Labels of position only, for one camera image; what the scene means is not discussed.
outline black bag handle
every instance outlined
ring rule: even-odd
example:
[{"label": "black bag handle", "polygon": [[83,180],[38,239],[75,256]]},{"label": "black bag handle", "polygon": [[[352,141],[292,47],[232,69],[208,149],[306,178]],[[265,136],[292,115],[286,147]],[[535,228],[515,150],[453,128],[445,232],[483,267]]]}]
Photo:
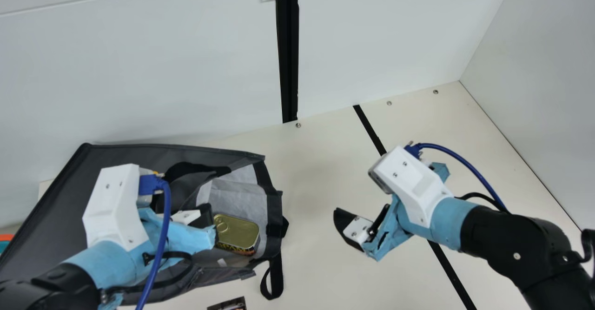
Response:
[{"label": "black bag handle", "polygon": [[[287,228],[289,227],[289,221],[283,217],[283,226],[281,230],[279,230],[280,238],[285,237],[287,233]],[[283,261],[281,261],[281,250],[279,253],[269,259],[268,261],[269,267],[264,273],[261,281],[261,294],[268,299],[268,301],[272,299],[276,299],[283,294],[284,289],[284,282],[283,282]],[[271,275],[271,291],[268,291],[266,286],[266,278],[268,275]]]},{"label": "black bag handle", "polygon": [[176,179],[191,173],[215,172],[217,177],[231,173],[231,168],[227,166],[206,166],[203,164],[192,164],[191,162],[178,162],[165,172],[163,179],[172,183]]},{"label": "black bag handle", "polygon": [[[229,174],[231,173],[231,168],[227,167],[227,166],[207,166],[207,165],[203,165],[203,164],[192,164],[191,162],[178,162],[177,164],[174,164],[173,166],[171,166],[166,172],[165,175],[163,176],[163,179],[165,181],[167,181],[168,183],[172,183],[173,181],[176,181],[177,179],[183,177],[184,175],[187,174],[192,174],[192,173],[203,173],[203,172],[207,172],[207,173],[211,173],[213,172],[213,175],[210,175],[206,178],[206,181],[211,181],[211,179],[214,178],[218,178],[221,177],[225,174]],[[187,203],[189,202],[190,198],[187,198],[184,202],[182,202],[182,204],[180,205],[180,209],[187,209]],[[151,209],[153,209],[153,211],[157,212],[158,206],[157,204],[161,204],[162,201],[158,200],[158,199],[154,199],[151,202]]]}]

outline gray bag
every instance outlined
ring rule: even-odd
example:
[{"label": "gray bag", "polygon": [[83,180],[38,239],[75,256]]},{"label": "gray bag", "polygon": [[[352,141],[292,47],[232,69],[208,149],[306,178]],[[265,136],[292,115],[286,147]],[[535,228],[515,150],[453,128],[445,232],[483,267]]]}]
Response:
[{"label": "gray bag", "polygon": [[[282,193],[272,186],[264,156],[183,145],[81,145],[0,257],[0,281],[39,276],[84,250],[82,215],[99,171],[121,164],[165,172],[172,188],[172,213],[208,203],[213,213],[253,221],[260,230],[252,257],[213,249],[160,271],[149,302],[255,276],[253,268],[265,261],[270,267],[262,278],[262,295],[274,299],[283,293],[281,239],[289,223],[282,213]],[[153,198],[152,208],[161,212],[160,198]],[[227,266],[219,265],[219,259]],[[268,274],[271,291],[266,286]],[[138,297],[140,291],[130,289],[123,304],[136,304]]]}]

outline can lid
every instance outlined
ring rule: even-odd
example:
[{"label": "can lid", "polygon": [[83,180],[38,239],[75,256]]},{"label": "can lid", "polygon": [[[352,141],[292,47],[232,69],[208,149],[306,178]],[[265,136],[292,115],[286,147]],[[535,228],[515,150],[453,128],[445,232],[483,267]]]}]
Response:
[{"label": "can lid", "polygon": [[258,225],[245,219],[219,213],[214,216],[219,242],[243,249],[255,246],[259,236]]}]

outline black stripe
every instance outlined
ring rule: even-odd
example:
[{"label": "black stripe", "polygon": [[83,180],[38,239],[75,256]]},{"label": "black stripe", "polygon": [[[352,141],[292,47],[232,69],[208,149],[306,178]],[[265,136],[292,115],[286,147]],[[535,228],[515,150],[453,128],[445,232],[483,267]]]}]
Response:
[{"label": "black stripe", "polygon": [[298,0],[276,0],[277,49],[283,122],[298,118]]},{"label": "black stripe", "polygon": [[[267,228],[269,227],[283,227],[283,202],[281,200],[282,193],[277,191],[271,182],[271,177],[264,164],[264,161],[259,161],[252,165],[257,176],[257,182],[266,194],[266,220]],[[266,235],[266,246],[263,259],[275,257],[281,251],[281,237],[273,235]]]},{"label": "black stripe", "polygon": [[[370,124],[370,121],[368,121],[368,118],[362,110],[362,107],[360,107],[359,105],[355,105],[353,106],[353,109],[355,109],[357,117],[359,117],[359,120],[362,122],[364,128],[366,129],[366,132],[368,133],[368,136],[370,136],[370,139],[374,143],[374,146],[376,146],[378,153],[380,155],[384,155],[386,153],[386,149],[384,148],[382,141],[380,141],[380,138],[378,138],[378,135],[376,135],[376,132],[374,132],[374,128],[372,128],[372,125]],[[432,247],[432,251],[434,251],[434,255],[436,255],[438,262],[440,262],[440,265],[442,265],[442,269],[444,269],[444,272],[446,272],[446,275],[452,283],[452,286],[455,287],[457,294],[459,294],[459,297],[465,305],[465,308],[467,308],[467,310],[477,310],[476,306],[473,304],[473,301],[471,300],[471,297],[469,297],[469,294],[465,290],[463,283],[461,283],[455,270],[452,268],[452,265],[450,265],[450,262],[446,258],[446,255],[444,255],[442,247],[440,247],[440,245],[434,242],[430,242],[429,240],[428,243],[430,244],[430,247]]]},{"label": "black stripe", "polygon": [[372,143],[374,143],[374,146],[376,146],[378,153],[380,153],[381,156],[386,154],[386,149],[384,148],[384,145],[382,145],[382,141],[380,141],[380,138],[378,138],[378,135],[376,135],[376,132],[374,132],[374,128],[372,128],[372,125],[370,124],[370,121],[368,121],[368,118],[362,110],[362,107],[360,107],[359,105],[355,105],[353,106],[353,109],[355,109],[357,117],[359,117],[359,120],[364,125],[364,128],[366,129],[368,136],[370,136]]}]

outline blue cable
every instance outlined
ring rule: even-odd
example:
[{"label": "blue cable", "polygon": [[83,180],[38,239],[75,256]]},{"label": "blue cable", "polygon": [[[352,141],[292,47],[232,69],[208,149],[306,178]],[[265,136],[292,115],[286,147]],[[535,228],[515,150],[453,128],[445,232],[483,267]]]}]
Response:
[{"label": "blue cable", "polygon": [[158,178],[156,183],[158,188],[163,190],[165,197],[165,204],[163,208],[163,224],[161,226],[161,234],[159,235],[159,243],[157,244],[157,251],[155,252],[153,266],[151,267],[151,272],[149,272],[149,276],[147,277],[143,293],[140,295],[139,303],[136,304],[136,310],[142,310],[147,302],[147,299],[149,299],[149,294],[151,293],[151,289],[153,289],[155,278],[157,277],[157,273],[159,272],[159,268],[161,266],[161,258],[163,257],[163,252],[165,251],[165,241],[167,240],[167,231],[170,228],[170,216],[172,215],[172,191],[170,190],[170,185],[167,181]]},{"label": "blue cable", "polygon": [[414,145],[413,147],[415,149],[417,149],[417,151],[419,151],[421,149],[434,149],[434,150],[442,151],[442,152],[452,156],[453,158],[459,160],[459,162],[461,162],[461,164],[463,164],[464,166],[469,168],[469,170],[479,179],[479,181],[482,183],[482,185],[484,185],[485,189],[487,189],[489,194],[491,194],[491,197],[493,197],[494,200],[496,202],[498,202],[498,204],[502,208],[504,208],[504,210],[508,211],[508,209],[506,209],[506,206],[504,206],[504,203],[500,199],[500,196],[498,196],[498,194],[496,194],[496,191],[491,187],[491,185],[489,185],[489,183],[483,177],[483,175],[475,167],[473,167],[472,164],[470,164],[467,160],[465,160],[465,158],[461,157],[460,155],[458,155],[451,149],[447,149],[446,147],[444,147],[442,145],[436,145],[436,144],[431,144],[431,143],[418,143],[418,144]]}]

